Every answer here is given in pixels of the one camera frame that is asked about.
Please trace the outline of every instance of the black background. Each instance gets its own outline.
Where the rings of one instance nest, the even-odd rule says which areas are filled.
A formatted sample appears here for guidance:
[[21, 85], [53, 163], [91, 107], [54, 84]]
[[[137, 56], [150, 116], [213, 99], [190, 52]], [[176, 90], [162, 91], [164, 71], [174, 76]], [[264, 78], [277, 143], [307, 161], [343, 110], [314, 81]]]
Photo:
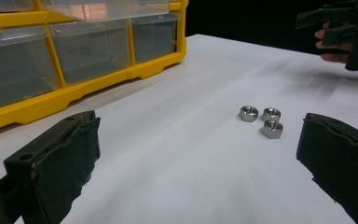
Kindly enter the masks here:
[[189, 0], [186, 9], [186, 36], [213, 35], [280, 49], [320, 54], [315, 24], [295, 29], [296, 15], [326, 4], [326, 0], [297, 2], [272, 0]]

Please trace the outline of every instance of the hex nut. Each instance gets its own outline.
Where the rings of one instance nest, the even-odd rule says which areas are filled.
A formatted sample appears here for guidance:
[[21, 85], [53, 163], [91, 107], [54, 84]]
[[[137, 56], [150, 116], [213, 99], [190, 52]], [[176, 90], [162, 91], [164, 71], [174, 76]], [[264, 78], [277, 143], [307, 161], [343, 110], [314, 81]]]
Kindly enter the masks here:
[[274, 120], [267, 120], [264, 122], [264, 127], [261, 129], [261, 133], [267, 138], [278, 139], [281, 137], [283, 132], [283, 125]]
[[243, 121], [253, 122], [258, 118], [258, 110], [251, 105], [246, 105], [240, 110], [240, 118]]
[[267, 120], [279, 121], [280, 118], [281, 118], [281, 111], [271, 107], [264, 109], [263, 116], [261, 117], [263, 121], [267, 121]]

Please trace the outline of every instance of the white surface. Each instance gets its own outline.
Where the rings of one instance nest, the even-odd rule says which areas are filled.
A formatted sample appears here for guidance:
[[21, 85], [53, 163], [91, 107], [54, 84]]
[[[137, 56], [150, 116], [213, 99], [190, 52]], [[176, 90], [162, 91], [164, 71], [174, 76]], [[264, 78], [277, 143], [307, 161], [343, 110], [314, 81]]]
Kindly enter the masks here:
[[[296, 160], [307, 113], [358, 129], [358, 72], [316, 55], [205, 35], [181, 64], [0, 133], [2, 160], [59, 120], [94, 109], [102, 156], [63, 223], [354, 223]], [[283, 135], [238, 118], [281, 110]]]

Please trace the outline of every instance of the transparent plastic drawer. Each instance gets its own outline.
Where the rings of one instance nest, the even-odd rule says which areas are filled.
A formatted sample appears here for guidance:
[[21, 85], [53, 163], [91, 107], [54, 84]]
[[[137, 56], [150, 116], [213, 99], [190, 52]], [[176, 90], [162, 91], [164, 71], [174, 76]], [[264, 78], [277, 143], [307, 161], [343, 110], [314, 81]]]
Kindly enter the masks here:
[[43, 7], [82, 21], [112, 21], [168, 13], [170, 0], [41, 0]]
[[135, 61], [142, 63], [175, 52], [178, 15], [132, 19]]
[[30, 11], [33, 8], [32, 0], [0, 0], [0, 12]]
[[0, 106], [58, 87], [44, 26], [0, 30]]
[[50, 30], [67, 84], [130, 66], [126, 21], [66, 22]]

